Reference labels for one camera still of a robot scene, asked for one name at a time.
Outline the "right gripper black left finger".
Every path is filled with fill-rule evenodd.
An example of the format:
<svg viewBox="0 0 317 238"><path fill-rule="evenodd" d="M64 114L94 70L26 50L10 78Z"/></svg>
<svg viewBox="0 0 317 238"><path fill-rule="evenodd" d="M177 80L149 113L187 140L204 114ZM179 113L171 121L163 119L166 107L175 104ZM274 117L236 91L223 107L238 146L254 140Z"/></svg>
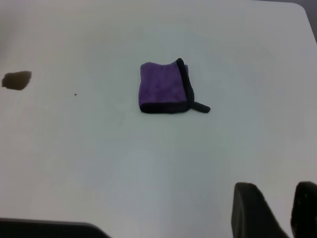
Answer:
<svg viewBox="0 0 317 238"><path fill-rule="evenodd" d="M231 227L234 238L286 238L258 187L238 182L234 186Z"/></svg>

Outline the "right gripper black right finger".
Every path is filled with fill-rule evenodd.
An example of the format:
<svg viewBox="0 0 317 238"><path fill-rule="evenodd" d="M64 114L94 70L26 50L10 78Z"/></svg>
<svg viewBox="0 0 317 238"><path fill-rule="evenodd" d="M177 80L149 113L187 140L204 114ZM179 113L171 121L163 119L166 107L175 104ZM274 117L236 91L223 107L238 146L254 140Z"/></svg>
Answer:
<svg viewBox="0 0 317 238"><path fill-rule="evenodd" d="M295 238L317 237L317 185L302 181L296 186L291 228Z"/></svg>

